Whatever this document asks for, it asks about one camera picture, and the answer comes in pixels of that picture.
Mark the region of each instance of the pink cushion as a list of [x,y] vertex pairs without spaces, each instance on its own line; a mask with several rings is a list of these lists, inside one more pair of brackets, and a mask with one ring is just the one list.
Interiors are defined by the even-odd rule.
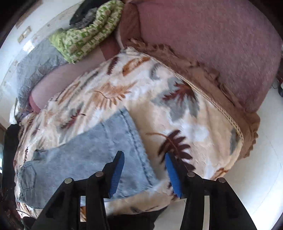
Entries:
[[256,111],[276,75],[282,40],[248,0],[132,0],[145,42],[170,45],[220,71],[247,111]]
[[119,46],[115,38],[110,36],[81,61],[57,67],[33,88],[29,97],[32,109],[39,112],[52,96],[63,91],[78,76],[97,68],[102,62],[118,53]]

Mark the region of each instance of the green and white fabric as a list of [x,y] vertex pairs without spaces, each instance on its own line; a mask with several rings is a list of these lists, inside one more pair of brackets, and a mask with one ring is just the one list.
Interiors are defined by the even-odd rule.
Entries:
[[83,29],[59,29],[49,37],[49,41],[66,61],[75,63],[111,34],[119,23],[123,7],[122,1],[108,1],[98,8],[92,24]]

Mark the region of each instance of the floor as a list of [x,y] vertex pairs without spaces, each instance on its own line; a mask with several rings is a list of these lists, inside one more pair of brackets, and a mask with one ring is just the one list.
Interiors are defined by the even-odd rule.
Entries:
[[[259,138],[250,157],[224,176],[258,230],[271,230],[283,212],[283,98],[271,88],[261,105]],[[170,205],[156,220],[156,230],[180,229],[185,201]]]

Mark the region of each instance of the gray fabric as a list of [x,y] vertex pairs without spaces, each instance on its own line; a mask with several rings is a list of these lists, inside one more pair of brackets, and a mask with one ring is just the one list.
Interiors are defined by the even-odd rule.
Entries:
[[118,150],[125,153],[125,165],[114,198],[135,195],[158,182],[135,124],[123,108],[62,146],[35,151],[33,160],[25,162],[17,174],[21,189],[17,200],[44,208],[65,178],[88,178],[113,161]]
[[54,68],[67,63],[60,52],[44,39],[18,65],[18,100],[22,107],[26,105],[33,87]]
[[86,16],[81,21],[70,26],[77,29],[83,29],[87,27],[90,23],[92,23],[95,20],[96,11],[97,11],[97,7],[90,9],[87,12]]

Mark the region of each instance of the silver rivet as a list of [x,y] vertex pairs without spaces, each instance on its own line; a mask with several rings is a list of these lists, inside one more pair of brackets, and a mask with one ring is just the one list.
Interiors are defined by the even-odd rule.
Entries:
[[69,184],[69,183],[71,183],[72,181],[73,181],[72,178],[67,178],[67,179],[64,180],[65,184]]
[[95,176],[96,177],[101,177],[101,176],[103,176],[103,172],[102,171],[96,172]]
[[219,178],[218,178],[218,181],[219,181],[220,183],[225,183],[225,182],[226,182],[225,178],[223,178],[223,177],[219,177]]
[[188,172],[188,173],[187,173],[187,176],[188,176],[188,177],[194,177],[194,176],[195,176],[195,173],[194,173],[194,172]]

